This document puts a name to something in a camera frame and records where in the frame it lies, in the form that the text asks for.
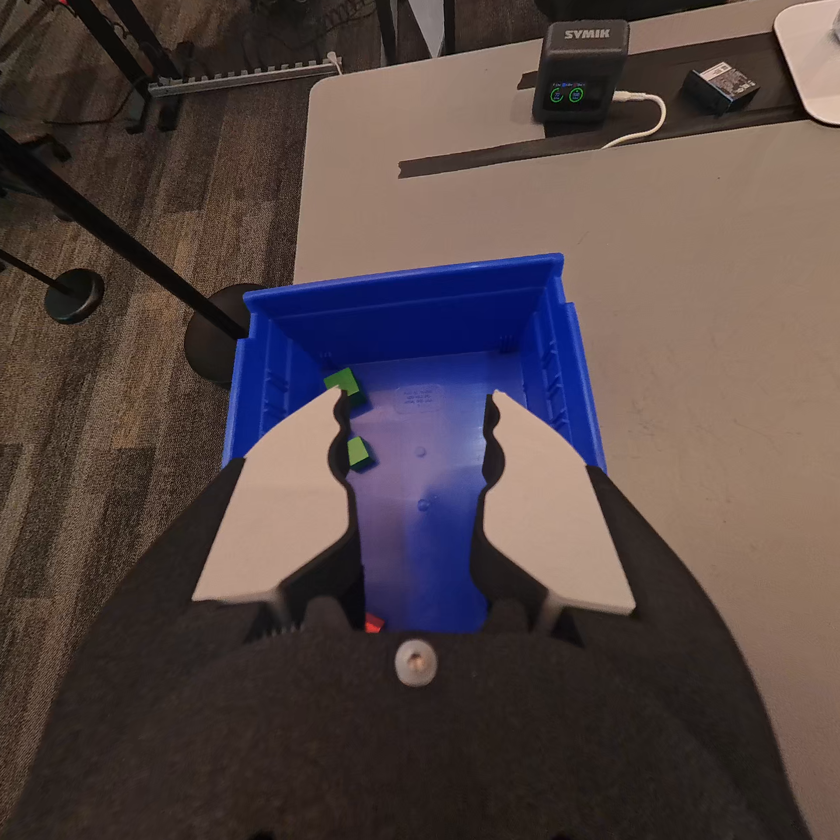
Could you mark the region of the thin black stand pole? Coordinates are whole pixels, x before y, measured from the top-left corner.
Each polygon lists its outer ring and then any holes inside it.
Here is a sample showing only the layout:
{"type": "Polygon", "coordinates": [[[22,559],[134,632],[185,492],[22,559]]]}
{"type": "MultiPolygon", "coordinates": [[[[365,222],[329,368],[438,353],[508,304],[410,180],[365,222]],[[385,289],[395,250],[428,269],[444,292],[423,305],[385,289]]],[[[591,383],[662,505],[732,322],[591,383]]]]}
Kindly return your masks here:
{"type": "Polygon", "coordinates": [[[11,255],[10,253],[6,252],[4,249],[1,248],[1,271],[4,271],[8,267],[16,268],[24,272],[27,276],[32,277],[43,284],[57,290],[60,293],[67,293],[67,289],[59,283],[58,279],[54,279],[41,270],[30,266],[25,261],[11,255]]]}

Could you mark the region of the round black floor base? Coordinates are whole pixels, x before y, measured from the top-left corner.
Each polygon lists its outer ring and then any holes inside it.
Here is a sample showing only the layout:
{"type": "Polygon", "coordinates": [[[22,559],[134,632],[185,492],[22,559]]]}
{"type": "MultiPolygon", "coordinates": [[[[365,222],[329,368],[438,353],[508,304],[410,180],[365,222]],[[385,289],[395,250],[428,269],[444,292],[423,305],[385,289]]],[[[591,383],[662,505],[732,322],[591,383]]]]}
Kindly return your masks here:
{"type": "Polygon", "coordinates": [[[61,289],[50,287],[45,294],[45,310],[60,324],[76,324],[90,317],[102,304],[105,284],[97,271],[75,268],[56,278],[61,289]]]}

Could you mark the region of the black desk frame leg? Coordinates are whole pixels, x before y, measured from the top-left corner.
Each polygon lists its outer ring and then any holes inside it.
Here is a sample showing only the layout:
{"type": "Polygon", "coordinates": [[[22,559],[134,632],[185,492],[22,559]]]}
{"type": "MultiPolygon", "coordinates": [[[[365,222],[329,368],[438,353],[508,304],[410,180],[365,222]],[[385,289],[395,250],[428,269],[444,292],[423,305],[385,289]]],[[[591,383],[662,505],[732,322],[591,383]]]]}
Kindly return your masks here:
{"type": "Polygon", "coordinates": [[[129,83],[124,103],[111,117],[65,122],[64,126],[95,127],[123,116],[128,134],[142,133],[152,104],[150,84],[163,78],[187,77],[195,59],[195,44],[184,40],[173,51],[163,47],[134,1],[107,1],[116,19],[102,12],[93,1],[66,1],[59,5],[70,10],[83,24],[129,83]]]}

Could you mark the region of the blue plastic bin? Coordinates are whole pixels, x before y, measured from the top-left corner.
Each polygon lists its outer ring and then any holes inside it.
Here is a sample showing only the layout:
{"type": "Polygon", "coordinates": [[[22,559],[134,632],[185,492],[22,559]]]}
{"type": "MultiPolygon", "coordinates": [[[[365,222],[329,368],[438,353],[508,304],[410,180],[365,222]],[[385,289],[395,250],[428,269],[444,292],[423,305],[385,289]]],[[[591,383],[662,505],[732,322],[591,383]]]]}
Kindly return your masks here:
{"type": "Polygon", "coordinates": [[[487,602],[469,575],[486,397],[507,393],[606,470],[561,254],[251,291],[222,465],[350,369],[374,465],[351,471],[365,605],[393,631],[465,634],[487,602]]]}

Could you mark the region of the grey power strip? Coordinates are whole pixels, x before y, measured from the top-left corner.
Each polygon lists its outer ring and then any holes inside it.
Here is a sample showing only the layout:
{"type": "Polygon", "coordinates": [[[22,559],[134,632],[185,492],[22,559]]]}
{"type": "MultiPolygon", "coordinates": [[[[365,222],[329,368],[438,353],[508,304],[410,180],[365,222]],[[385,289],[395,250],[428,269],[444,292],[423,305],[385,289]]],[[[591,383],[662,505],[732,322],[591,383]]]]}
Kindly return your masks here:
{"type": "Polygon", "coordinates": [[[175,98],[195,93],[267,85],[299,79],[320,79],[343,74],[343,59],[330,51],[321,61],[310,60],[304,64],[269,66],[239,72],[228,71],[212,76],[189,78],[161,78],[148,85],[150,97],[155,100],[175,98]]]}

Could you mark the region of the small black battery pack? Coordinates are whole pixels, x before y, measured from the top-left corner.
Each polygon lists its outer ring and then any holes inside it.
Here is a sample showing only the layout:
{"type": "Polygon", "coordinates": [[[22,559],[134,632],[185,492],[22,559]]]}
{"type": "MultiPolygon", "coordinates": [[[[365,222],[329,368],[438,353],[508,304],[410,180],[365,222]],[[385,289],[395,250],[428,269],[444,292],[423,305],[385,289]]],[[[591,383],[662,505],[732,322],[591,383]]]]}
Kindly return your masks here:
{"type": "Polygon", "coordinates": [[[681,91],[704,112],[720,117],[743,109],[756,97],[760,85],[721,61],[706,70],[690,70],[681,91]]]}

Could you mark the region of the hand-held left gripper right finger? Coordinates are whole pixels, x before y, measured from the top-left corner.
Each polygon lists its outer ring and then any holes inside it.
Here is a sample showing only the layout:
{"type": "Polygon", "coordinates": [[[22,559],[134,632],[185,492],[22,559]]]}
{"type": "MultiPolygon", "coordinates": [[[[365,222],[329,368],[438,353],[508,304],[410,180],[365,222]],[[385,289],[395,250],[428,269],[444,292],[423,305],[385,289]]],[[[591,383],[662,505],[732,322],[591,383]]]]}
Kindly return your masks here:
{"type": "Polygon", "coordinates": [[[517,602],[551,634],[565,609],[630,616],[636,601],[574,447],[507,393],[486,398],[469,572],[490,605],[517,602]]]}

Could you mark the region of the thick black vertical pole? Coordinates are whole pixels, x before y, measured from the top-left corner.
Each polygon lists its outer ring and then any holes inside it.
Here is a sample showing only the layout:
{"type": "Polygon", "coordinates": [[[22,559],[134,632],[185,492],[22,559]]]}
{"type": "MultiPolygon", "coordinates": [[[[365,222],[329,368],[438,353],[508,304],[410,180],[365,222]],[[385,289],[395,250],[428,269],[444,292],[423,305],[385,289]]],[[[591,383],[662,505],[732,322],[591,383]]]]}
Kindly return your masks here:
{"type": "Polygon", "coordinates": [[[12,173],[72,222],[192,310],[184,335],[185,358],[197,375],[230,389],[238,341],[249,336],[245,296],[265,287],[235,283],[206,297],[5,131],[1,132],[1,158],[12,173]]]}

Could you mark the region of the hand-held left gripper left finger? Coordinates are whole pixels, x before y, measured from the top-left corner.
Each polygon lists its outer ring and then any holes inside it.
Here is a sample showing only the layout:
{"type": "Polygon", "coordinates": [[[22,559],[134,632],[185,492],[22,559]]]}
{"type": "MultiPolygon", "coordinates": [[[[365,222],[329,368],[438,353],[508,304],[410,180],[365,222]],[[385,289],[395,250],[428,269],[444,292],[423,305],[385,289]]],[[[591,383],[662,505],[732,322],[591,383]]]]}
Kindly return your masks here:
{"type": "Polygon", "coordinates": [[[363,623],[363,563],[347,480],[350,399],[328,389],[248,451],[192,594],[193,602],[262,604],[302,624],[332,597],[363,623]]]}

